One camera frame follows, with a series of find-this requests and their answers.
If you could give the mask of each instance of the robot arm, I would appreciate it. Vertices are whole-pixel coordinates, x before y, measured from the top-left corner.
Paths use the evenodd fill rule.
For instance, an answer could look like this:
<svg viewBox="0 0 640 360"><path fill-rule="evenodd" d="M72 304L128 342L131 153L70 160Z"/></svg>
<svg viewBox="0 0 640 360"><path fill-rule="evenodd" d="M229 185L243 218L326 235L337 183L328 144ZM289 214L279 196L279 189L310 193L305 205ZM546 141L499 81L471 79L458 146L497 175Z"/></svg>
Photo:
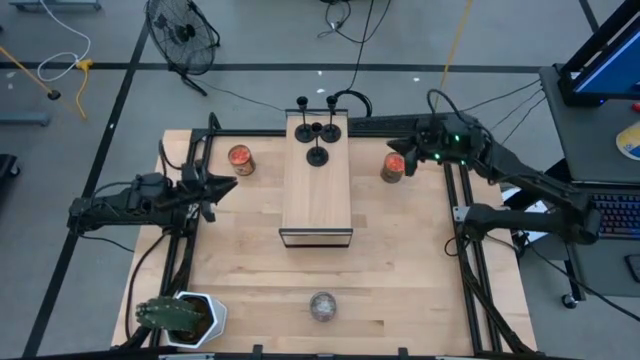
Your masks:
<svg viewBox="0 0 640 360"><path fill-rule="evenodd" d="M480 240L492 229L507 228L555 233L581 244L597 240L600 213L586 194L520 162L474 118L451 114L443 120L434 115L415 135L387 144L404 156L407 176L415 173L418 161L467 165L491 184L508 182L554 205L548 214L497 210L483 204L456 208L455 220L462 224L465 236Z"/></svg>
<svg viewBox="0 0 640 360"><path fill-rule="evenodd" d="M175 185L160 173L138 175L119 194L76 198L67 226L78 234L105 225L157 225L183 228L199 206L206 221L215 221L211 203L217 204L238 184L235 177L212 175L200 163L182 167Z"/></svg>

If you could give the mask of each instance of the computer monitor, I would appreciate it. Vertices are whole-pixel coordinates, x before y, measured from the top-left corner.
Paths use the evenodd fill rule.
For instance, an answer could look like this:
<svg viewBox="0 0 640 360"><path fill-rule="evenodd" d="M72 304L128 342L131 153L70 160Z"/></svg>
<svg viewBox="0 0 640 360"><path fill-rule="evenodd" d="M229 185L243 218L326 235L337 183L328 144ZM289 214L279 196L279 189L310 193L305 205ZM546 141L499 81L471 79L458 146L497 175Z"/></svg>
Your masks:
<svg viewBox="0 0 640 360"><path fill-rule="evenodd" d="M640 1L625 1L560 71L567 106L640 100Z"/></svg>

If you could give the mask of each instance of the gray floor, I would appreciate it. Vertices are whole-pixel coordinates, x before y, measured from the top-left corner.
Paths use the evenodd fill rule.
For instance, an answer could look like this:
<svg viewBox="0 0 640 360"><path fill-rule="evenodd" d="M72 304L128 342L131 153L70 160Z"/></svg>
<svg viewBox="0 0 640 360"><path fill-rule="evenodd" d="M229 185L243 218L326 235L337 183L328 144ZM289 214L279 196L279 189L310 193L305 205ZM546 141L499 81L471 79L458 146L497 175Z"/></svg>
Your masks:
<svg viewBox="0 0 640 360"><path fill-rule="evenodd" d="M602 22L621 0L590 0ZM317 0L198 1L223 36L217 63L353 63L358 47L324 31L324 6ZM377 1L374 19L384 1ZM463 0L394 1L378 33L366 45L363 63L444 64L464 9ZM103 0L104 10L58 11L61 20L93 40L96 62L128 62L143 26L143 0ZM360 33L366 1L353 2L344 31ZM82 52L84 43L45 14L18 13L0 4L5 32L0 44L24 61L41 61L60 51ZM578 0L477 1L462 36L454 63L458 65L541 66L566 60L590 35ZM142 62L162 62L147 41ZM47 100L20 72L0 70L0 107L4 111L47 111L49 127L4 126L0 153L20 157L23 174L6 194L0 212L0 357L20 356L64 243L66 211L79 196L112 112L125 72L91 72L84 105L90 117L82 122L60 103ZM294 107L305 94L311 106L323 106L328 93L345 88L352 73L343 71L214 71L201 77L214 86L270 103ZM355 88L372 100L376 115L426 112L424 94L437 87L441 73L361 72ZM534 74L451 73L446 92L464 108L500 95L536 78ZM54 87L72 99L81 82L72 72ZM478 109L487 126L495 124L535 91L528 89ZM523 161L545 169L562 157L547 106L536 108L507 146ZM340 107L364 115L362 105L345 100ZM503 139L528 106L498 127ZM156 142L165 129L204 127L215 111L226 128L282 128L284 115L210 91L201 97L174 74L137 71L120 116L100 183L128 180L152 170ZM99 232L133 246L137 229ZM113 246L80 241L39 354L57 354L108 347L130 266L131 255ZM566 280L535 258L522 262L522 278L539 348L549 354L588 359L634 359L640 353L638 325L595 298L574 311L559 303ZM637 299L614 299L640 313Z"/></svg>

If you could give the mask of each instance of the white pot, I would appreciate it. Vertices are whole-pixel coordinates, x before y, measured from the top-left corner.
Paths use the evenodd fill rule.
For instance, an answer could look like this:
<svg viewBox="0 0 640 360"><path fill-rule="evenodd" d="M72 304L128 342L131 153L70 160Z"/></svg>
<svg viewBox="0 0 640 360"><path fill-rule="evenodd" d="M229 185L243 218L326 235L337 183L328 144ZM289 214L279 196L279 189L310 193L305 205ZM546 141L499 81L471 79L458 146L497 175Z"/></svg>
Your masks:
<svg viewBox="0 0 640 360"><path fill-rule="evenodd" d="M198 341L195 344L183 344L180 342L175 342L169 336L169 332L167 330L163 330L164 337L165 339L167 339L167 345L169 346L188 348L188 349L197 349L200 346L202 346L202 344L209 342L217 338L218 336L222 335L222 332L224 331L224 325L227 322L227 307L224 306L220 301L218 301L218 299L215 299L209 296L209 294L181 291L175 297L176 299L182 299L183 297L190 297L190 296L197 296L207 301L207 304L209 305L209 310L213 315L213 322L211 323L209 330L207 330L207 332L202 336L202 338L200 338L200 341Z"/></svg>

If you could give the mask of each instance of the wooden table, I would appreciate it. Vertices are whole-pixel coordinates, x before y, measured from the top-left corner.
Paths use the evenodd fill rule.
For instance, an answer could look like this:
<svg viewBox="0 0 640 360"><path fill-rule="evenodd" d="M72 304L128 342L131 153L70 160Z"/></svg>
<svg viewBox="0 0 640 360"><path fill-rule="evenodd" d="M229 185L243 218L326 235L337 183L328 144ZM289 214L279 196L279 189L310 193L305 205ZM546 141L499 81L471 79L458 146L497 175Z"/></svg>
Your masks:
<svg viewBox="0 0 640 360"><path fill-rule="evenodd" d="M165 133L166 152L174 163L186 158L189 136L190 130ZM285 249L278 236L285 138L214 139L212 173L233 175L226 156L236 144L251 149L257 170L239 178L215 209L215 223L200 221L189 290L211 294L229 309L224 334L201 351L247 353L254 344L263 344L265 353L375 355L407 347L411 355L472 354L458 260L443 250L453 229L442 167L420 164L414 177L387 184L379 175L390 151L385 140L349 139L351 246ZM454 175L459 180L457 170ZM178 173L170 176L176 179ZM489 187L474 173L471 183L476 202L502 204L497 186ZM457 194L463 204L459 183ZM511 241L506 230L491 234ZM132 269L159 235L157 227L142 228ZM134 305L158 295L168 243L142 265ZM491 241L484 242L484 249L494 303L535 348L513 251ZM338 312L329 323L316 322L309 313L309 300L318 291L337 299ZM125 298L114 344L125 340ZM485 325L483 311L478 318ZM135 319L131 326L137 326ZM486 326L481 328L484 349L490 349Z"/></svg>

